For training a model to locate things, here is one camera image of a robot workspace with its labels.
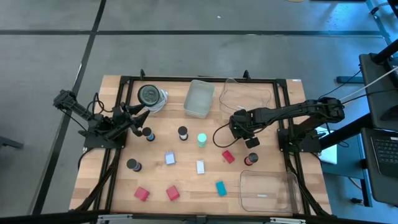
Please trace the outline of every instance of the transparent plastic container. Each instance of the transparent plastic container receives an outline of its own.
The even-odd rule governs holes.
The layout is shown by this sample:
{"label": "transparent plastic container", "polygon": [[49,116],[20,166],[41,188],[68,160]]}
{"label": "transparent plastic container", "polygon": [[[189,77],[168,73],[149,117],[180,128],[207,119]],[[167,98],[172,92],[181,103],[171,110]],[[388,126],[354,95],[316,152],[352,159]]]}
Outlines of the transparent plastic container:
{"label": "transparent plastic container", "polygon": [[233,78],[225,81],[223,91],[220,94],[220,111],[228,115],[237,110],[251,110],[267,107],[271,99],[269,90],[260,90],[253,86],[238,83]]}
{"label": "transparent plastic container", "polygon": [[247,212],[293,214],[300,212],[302,204],[297,178],[292,172],[242,171],[239,199]]}
{"label": "transparent plastic container", "polygon": [[214,84],[192,80],[184,102],[185,114],[196,118],[206,118],[210,111],[214,92]]}

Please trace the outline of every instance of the gray concrete floor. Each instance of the gray concrete floor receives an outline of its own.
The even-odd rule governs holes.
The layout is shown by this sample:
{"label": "gray concrete floor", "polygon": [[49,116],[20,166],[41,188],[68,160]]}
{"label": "gray concrete floor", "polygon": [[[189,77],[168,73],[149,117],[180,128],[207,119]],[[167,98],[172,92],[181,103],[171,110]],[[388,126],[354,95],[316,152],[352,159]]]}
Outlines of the gray concrete floor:
{"label": "gray concrete floor", "polygon": [[[0,0],[0,30],[91,30],[100,1]],[[394,40],[397,18],[378,12]],[[260,0],[115,0],[105,6],[99,30],[378,30],[366,3],[302,3]],[[0,135],[25,144],[0,149],[0,217],[30,212],[62,114],[52,99],[71,89],[87,35],[0,35]],[[101,35],[96,36],[78,100],[87,104],[103,75],[299,78],[307,98],[338,86],[338,75],[359,70],[358,55],[386,46],[380,36],[280,35]],[[360,88],[346,85],[342,97]],[[366,99],[346,107],[340,126],[368,112]],[[55,169],[44,213],[68,210],[83,139],[70,123]],[[374,202],[352,205],[359,197],[348,179],[325,176],[332,211],[342,218],[394,222],[397,209]]]}

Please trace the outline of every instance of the wooden tabletop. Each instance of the wooden tabletop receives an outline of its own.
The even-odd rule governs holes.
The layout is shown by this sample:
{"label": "wooden tabletop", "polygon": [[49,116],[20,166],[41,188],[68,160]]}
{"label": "wooden tabletop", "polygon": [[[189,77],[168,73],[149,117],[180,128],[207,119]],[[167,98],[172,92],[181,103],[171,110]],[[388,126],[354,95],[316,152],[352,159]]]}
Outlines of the wooden tabletop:
{"label": "wooden tabletop", "polygon": [[[105,108],[110,109],[114,105],[119,79],[120,76],[115,75],[105,75],[103,78],[99,98],[104,103]],[[239,140],[227,148],[235,157],[235,161],[228,164],[221,155],[226,149],[216,147],[211,139],[214,131],[228,122],[228,114],[220,111],[219,95],[224,83],[214,83],[216,87],[215,97],[213,98],[210,112],[205,119],[185,115],[183,104],[190,82],[135,81],[131,105],[139,104],[137,91],[142,85],[146,84],[167,90],[169,99],[160,112],[151,113],[145,122],[144,127],[150,127],[153,130],[156,136],[155,141],[149,142],[144,137],[139,138],[129,131],[126,147],[122,150],[119,162],[111,207],[112,212],[290,215],[289,213],[275,212],[278,208],[286,210],[290,205],[289,197],[283,193],[283,184],[278,184],[277,181],[280,179],[275,178],[285,174],[285,164],[277,142],[277,122],[256,135],[261,142],[259,146],[247,149],[244,142]],[[267,107],[275,108],[271,84],[250,83],[247,85],[267,93],[269,90],[271,100]],[[287,80],[287,85],[291,104],[305,100],[300,80]],[[124,88],[123,99],[126,98],[126,89]],[[281,89],[279,94],[282,105],[284,105]],[[304,119],[304,117],[295,118],[294,121],[295,123],[300,123]],[[178,137],[177,129],[180,126],[186,126],[188,129],[189,138],[187,141],[181,141]],[[208,138],[206,146],[203,148],[197,145],[199,133],[205,133]],[[215,139],[218,144],[226,145],[233,140],[233,137],[228,128],[223,128],[217,133]],[[164,154],[169,151],[174,152],[176,164],[168,166],[164,162]],[[246,166],[243,160],[250,152],[255,152],[259,156],[259,160],[252,166]],[[93,190],[100,176],[103,155],[103,149],[94,149],[82,160],[70,208],[79,206]],[[142,164],[140,172],[133,172],[127,168],[126,162],[131,158]],[[330,205],[319,160],[308,153],[301,153],[301,158],[307,188],[323,209],[330,213]],[[205,161],[205,174],[197,174],[197,160]],[[257,210],[257,207],[261,205],[262,209],[260,210],[266,209],[273,212],[247,212],[242,208],[242,202],[239,198],[239,186],[241,185],[240,175],[244,170],[272,172],[265,175],[271,176],[276,182],[272,181],[272,183],[267,184],[267,181],[253,180],[246,177],[244,179],[246,182],[242,186],[245,187],[244,191],[250,188],[256,195],[267,194],[268,197],[257,202],[245,200],[243,204],[246,208]],[[224,197],[218,196],[215,187],[215,183],[220,180],[224,182],[228,193]],[[173,185],[179,191],[180,197],[171,202],[166,194],[166,189]],[[134,192],[138,187],[150,192],[146,202],[141,202],[138,198],[135,198]],[[104,207],[107,191],[108,186],[106,185],[101,198],[100,208]]]}

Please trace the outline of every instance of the small white cube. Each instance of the small white cube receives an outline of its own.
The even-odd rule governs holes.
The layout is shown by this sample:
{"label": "small white cube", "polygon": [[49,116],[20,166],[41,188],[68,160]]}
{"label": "small white cube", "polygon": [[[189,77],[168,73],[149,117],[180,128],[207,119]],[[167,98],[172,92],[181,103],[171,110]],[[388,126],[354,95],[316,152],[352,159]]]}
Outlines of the small white cube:
{"label": "small white cube", "polygon": [[197,161],[198,174],[205,174],[205,161]]}
{"label": "small white cube", "polygon": [[175,164],[174,152],[166,152],[164,158],[167,165]]}

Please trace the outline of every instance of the red block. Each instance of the red block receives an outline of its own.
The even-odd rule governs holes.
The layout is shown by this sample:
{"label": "red block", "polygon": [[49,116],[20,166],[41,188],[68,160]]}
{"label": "red block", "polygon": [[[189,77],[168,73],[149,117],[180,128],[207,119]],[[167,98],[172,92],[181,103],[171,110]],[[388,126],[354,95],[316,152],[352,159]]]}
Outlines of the red block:
{"label": "red block", "polygon": [[166,190],[167,195],[169,195],[170,200],[175,200],[177,198],[179,198],[180,194],[178,193],[178,190],[175,188],[175,186],[173,185],[173,187],[169,188]]}
{"label": "red block", "polygon": [[229,164],[235,160],[235,158],[232,156],[232,154],[228,150],[225,150],[225,152],[223,152],[223,156]]}
{"label": "red block", "polygon": [[143,202],[147,200],[148,195],[149,191],[143,189],[142,187],[139,187],[134,194],[134,196],[136,196],[137,198],[139,198],[139,200],[142,200]]}

